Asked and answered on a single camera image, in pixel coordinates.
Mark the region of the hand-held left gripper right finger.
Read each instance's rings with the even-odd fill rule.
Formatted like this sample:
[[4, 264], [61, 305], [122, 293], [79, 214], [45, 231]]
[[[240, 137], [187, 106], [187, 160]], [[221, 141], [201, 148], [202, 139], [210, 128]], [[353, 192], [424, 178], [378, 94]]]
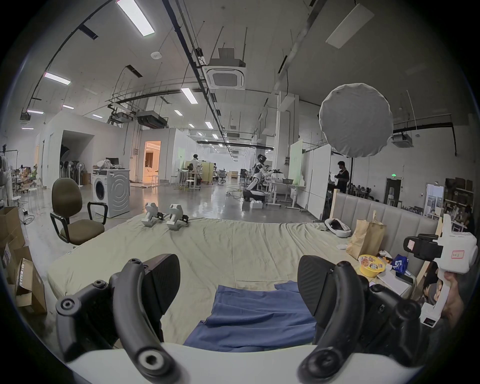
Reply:
[[313, 351], [297, 369], [300, 381], [395, 381], [423, 356], [418, 303], [384, 285], [369, 285], [348, 261], [303, 255], [297, 286], [315, 319]]

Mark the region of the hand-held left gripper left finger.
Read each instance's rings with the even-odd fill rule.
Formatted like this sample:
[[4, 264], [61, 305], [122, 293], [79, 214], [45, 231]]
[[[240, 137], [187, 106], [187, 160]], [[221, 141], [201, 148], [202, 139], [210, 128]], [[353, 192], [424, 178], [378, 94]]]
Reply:
[[180, 368], [162, 347], [161, 318], [181, 283], [175, 254], [146, 262], [129, 259], [109, 281], [97, 279], [56, 303], [57, 341], [63, 360], [73, 362], [87, 352], [112, 350], [120, 342], [147, 380], [179, 380]]

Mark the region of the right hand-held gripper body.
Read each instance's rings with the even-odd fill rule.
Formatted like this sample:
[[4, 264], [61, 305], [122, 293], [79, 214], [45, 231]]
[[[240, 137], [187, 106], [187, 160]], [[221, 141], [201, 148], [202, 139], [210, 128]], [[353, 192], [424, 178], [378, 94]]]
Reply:
[[[469, 232], [453, 232], [451, 217], [447, 213], [442, 217], [441, 236], [436, 241], [443, 246], [441, 257], [434, 260], [438, 267], [438, 279], [444, 280], [445, 272], [463, 275], [470, 270], [478, 252], [477, 239]], [[436, 303], [423, 304], [420, 314], [420, 322], [423, 325], [436, 326], [441, 318], [449, 290], [450, 283], [444, 282]]]

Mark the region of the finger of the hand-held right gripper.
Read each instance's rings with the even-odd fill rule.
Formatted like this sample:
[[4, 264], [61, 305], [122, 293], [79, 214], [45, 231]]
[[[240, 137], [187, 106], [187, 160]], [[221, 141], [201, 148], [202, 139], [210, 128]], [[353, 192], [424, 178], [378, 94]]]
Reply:
[[442, 255], [443, 246], [439, 245], [438, 235], [418, 234], [404, 239], [404, 250], [423, 261], [434, 261]]

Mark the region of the person's right hand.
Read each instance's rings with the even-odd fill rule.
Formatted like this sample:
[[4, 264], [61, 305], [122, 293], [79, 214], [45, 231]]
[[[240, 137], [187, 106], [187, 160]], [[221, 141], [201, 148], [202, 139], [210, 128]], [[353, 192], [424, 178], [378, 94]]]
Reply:
[[459, 294], [459, 285], [457, 281], [457, 275], [452, 272], [444, 272], [444, 280], [439, 279], [437, 282], [436, 293], [434, 296], [435, 301], [438, 300], [442, 291], [443, 283], [450, 283], [450, 290], [443, 307], [441, 316], [448, 320], [451, 329], [455, 328], [465, 310], [465, 304]]

